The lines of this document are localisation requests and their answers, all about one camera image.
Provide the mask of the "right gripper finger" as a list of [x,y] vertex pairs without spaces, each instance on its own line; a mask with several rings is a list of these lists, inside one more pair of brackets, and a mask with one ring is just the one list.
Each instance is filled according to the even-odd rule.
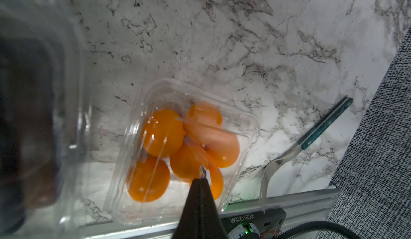
[[192,181],[174,239],[227,239],[207,179]]

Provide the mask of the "clear box orange kumquats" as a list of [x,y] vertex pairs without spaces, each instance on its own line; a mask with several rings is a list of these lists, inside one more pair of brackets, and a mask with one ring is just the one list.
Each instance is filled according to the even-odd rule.
[[127,225],[176,218],[205,174],[222,213],[259,133],[255,115],[202,89],[175,79],[142,85],[104,209]]

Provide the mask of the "clear box dark grapes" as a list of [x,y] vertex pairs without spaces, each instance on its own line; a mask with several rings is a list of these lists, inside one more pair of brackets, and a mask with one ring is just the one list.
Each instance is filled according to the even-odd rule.
[[67,0],[1,0],[1,238],[79,239],[91,107]]

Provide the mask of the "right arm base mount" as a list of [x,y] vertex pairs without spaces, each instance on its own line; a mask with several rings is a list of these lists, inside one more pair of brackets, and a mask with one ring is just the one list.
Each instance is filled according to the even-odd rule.
[[271,239],[280,234],[286,219],[282,208],[222,218],[229,239]]

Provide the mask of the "aluminium front rail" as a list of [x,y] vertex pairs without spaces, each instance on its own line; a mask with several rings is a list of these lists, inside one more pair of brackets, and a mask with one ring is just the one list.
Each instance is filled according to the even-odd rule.
[[[334,186],[327,189],[272,197],[266,200],[266,210],[282,208],[286,219],[280,232],[310,221],[323,221],[336,204],[341,191]],[[230,204],[221,218],[238,214],[262,211],[258,200]],[[117,222],[101,223],[81,227],[82,239],[169,239],[178,222],[164,220],[139,226],[126,226]]]

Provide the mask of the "green handled fork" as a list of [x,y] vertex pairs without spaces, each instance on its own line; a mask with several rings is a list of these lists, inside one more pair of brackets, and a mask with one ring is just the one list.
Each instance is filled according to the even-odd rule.
[[292,161],[300,152],[307,150],[352,104],[353,98],[345,96],[326,115],[306,132],[285,153],[272,160],[263,171],[260,186],[260,206],[266,211],[268,184],[272,176],[286,163]]

